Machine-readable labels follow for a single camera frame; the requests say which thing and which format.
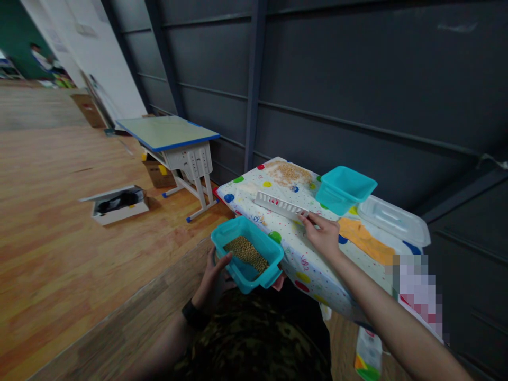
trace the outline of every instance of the open box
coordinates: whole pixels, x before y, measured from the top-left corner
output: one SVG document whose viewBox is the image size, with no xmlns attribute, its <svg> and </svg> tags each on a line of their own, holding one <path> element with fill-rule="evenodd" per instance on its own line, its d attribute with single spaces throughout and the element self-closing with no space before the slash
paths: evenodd
<svg viewBox="0 0 508 381">
<path fill-rule="evenodd" d="M 284 257 L 284 251 L 280 244 L 276 243 L 244 216 L 226 221 L 217 226 L 212 232 L 211 238 L 216 247 L 217 257 L 219 259 L 224 257 L 227 254 L 224 246 L 241 235 L 268 261 L 269 266 L 262 274 L 258 274 L 253 266 L 233 256 L 231 262 L 226 266 L 226 270 L 228 270 L 243 294 L 249 294 L 258 286 L 270 288 L 282 274 L 278 264 Z"/>
<path fill-rule="evenodd" d="M 137 202 L 132 205 L 126 205 L 120 209 L 112 210 L 106 213 L 100 213 L 98 211 L 98 207 L 102 202 L 109 201 L 117 196 L 120 196 L 124 192 L 136 192 L 137 193 Z M 110 223 L 120 221 L 126 219 L 128 217 L 132 217 L 136 214 L 140 214 L 143 212 L 147 212 L 150 209 L 148 208 L 148 198 L 146 192 L 137 185 L 129 185 L 128 187 L 115 189 L 110 192 L 104 192 L 96 194 L 92 197 L 81 198 L 79 201 L 93 201 L 92 207 L 92 218 L 97 221 L 100 225 L 108 225 Z"/>
</svg>

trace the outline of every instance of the white plastic comb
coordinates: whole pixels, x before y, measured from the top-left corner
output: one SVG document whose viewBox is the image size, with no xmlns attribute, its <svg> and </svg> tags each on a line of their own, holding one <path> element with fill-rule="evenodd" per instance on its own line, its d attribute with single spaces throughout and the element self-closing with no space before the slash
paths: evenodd
<svg viewBox="0 0 508 381">
<path fill-rule="evenodd" d="M 258 190 L 254 203 L 295 221 L 299 221 L 299 214 L 304 217 L 309 215 L 309 211 L 307 209 L 303 209 L 292 203 L 281 200 L 280 198 L 270 196 L 260 190 Z"/>
</svg>

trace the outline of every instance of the teal plastic container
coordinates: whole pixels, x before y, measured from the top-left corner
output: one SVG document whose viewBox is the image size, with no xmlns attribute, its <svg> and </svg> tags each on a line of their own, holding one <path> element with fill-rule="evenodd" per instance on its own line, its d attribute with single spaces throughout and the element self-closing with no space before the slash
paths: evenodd
<svg viewBox="0 0 508 381">
<path fill-rule="evenodd" d="M 336 215 L 344 215 L 362 203 L 377 187 L 377 182 L 348 167 L 340 166 L 321 176 L 316 200 Z"/>
<path fill-rule="evenodd" d="M 277 265 L 284 257 L 284 250 L 281 245 L 271 239 L 256 225 L 244 216 L 239 216 L 217 226 L 212 232 L 212 242 L 217 248 L 217 257 L 219 259 L 224 257 L 227 254 L 224 250 L 224 246 L 241 235 L 252 243 L 258 253 L 260 253 L 269 264 L 269 267 L 259 275 L 259 277 L 257 277 L 258 272 L 253 266 L 242 262 L 236 257 L 233 257 L 229 265 L 226 266 L 226 269 L 238 285 L 240 291 L 247 295 L 257 286 L 262 286 L 264 288 L 271 287 L 282 274 L 282 271 L 279 270 Z"/>
</svg>

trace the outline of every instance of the person's right hand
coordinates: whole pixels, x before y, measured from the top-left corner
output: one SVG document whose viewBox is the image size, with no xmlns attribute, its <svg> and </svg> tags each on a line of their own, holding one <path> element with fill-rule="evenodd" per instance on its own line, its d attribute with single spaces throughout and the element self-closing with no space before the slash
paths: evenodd
<svg viewBox="0 0 508 381">
<path fill-rule="evenodd" d="M 309 212 L 307 218 L 299 215 L 307 231 L 307 238 L 312 245 L 325 257 L 341 255 L 339 249 L 339 232 L 340 226 L 335 221 L 327 220 L 315 213 Z"/>
</svg>

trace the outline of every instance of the cardboard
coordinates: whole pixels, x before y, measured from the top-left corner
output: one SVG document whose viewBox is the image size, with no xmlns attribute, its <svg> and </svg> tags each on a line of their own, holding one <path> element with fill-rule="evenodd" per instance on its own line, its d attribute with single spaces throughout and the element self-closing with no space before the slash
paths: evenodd
<svg viewBox="0 0 508 381">
<path fill-rule="evenodd" d="M 146 158 L 143 155 L 143 164 L 147 168 L 148 175 L 152 180 L 155 188 L 168 188 L 176 186 L 173 174 L 169 169 L 163 166 L 157 161 L 152 155 L 146 154 Z"/>
<path fill-rule="evenodd" d="M 125 206 L 121 209 L 113 210 L 103 214 L 100 214 L 97 211 L 97 208 L 101 202 L 109 201 L 112 198 L 119 196 L 124 191 L 133 191 L 133 190 L 143 191 L 143 189 L 137 185 L 129 185 L 128 187 L 125 188 L 115 189 L 109 192 L 99 193 L 91 197 L 81 198 L 79 201 L 81 202 L 93 201 L 92 219 L 94 219 L 99 225 L 104 226 L 150 210 L 150 208 L 148 207 L 148 198 L 146 192 L 143 191 L 142 197 L 134 205 Z"/>
<path fill-rule="evenodd" d="M 90 95 L 73 94 L 70 97 L 79 107 L 81 113 L 93 128 L 106 128 L 106 124 L 104 123 Z"/>
</svg>

